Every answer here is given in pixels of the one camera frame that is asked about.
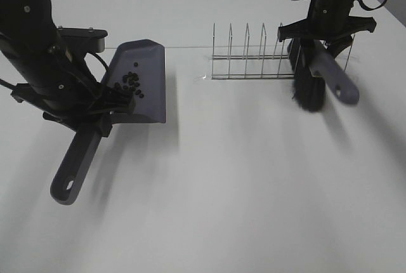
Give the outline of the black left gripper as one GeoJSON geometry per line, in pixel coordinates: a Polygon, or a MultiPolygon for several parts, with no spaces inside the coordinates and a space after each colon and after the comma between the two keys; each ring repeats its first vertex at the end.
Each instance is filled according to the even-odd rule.
{"type": "Polygon", "coordinates": [[[97,99],[79,96],[62,98],[65,88],[52,95],[42,95],[26,84],[11,86],[11,96],[18,102],[27,102],[43,111],[43,119],[61,124],[77,132],[83,126],[96,130],[101,137],[109,137],[114,116],[129,116],[136,107],[135,95],[118,91],[107,84],[107,76],[97,84],[101,95],[97,99]]]}

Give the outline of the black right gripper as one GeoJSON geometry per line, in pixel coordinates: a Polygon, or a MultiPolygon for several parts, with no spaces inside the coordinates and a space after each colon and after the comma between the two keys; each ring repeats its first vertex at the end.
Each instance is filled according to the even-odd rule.
{"type": "Polygon", "coordinates": [[[303,39],[303,55],[315,56],[317,53],[316,40],[331,41],[328,43],[329,54],[336,59],[346,48],[352,45],[350,35],[361,31],[373,33],[377,22],[373,17],[329,16],[321,12],[316,18],[307,17],[300,21],[283,25],[278,28],[278,41],[286,39],[303,39]]]}

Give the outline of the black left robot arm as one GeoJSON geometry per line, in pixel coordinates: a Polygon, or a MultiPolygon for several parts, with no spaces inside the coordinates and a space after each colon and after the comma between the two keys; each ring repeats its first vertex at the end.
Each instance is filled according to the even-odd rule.
{"type": "Polygon", "coordinates": [[[47,121],[74,131],[92,124],[106,136],[109,114],[135,108],[134,95],[108,85],[111,69],[98,81],[85,61],[86,55],[100,58],[107,36],[103,29],[57,27],[51,0],[1,0],[1,53],[25,80],[1,84],[47,121]]]}

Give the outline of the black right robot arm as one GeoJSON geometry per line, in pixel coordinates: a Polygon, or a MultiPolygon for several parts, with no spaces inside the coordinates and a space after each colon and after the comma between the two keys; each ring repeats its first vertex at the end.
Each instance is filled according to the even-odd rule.
{"type": "Polygon", "coordinates": [[[354,0],[310,0],[306,18],[278,28],[278,41],[324,41],[327,51],[338,56],[352,45],[352,35],[361,31],[372,33],[377,26],[372,17],[351,16],[353,3],[354,0]]]}

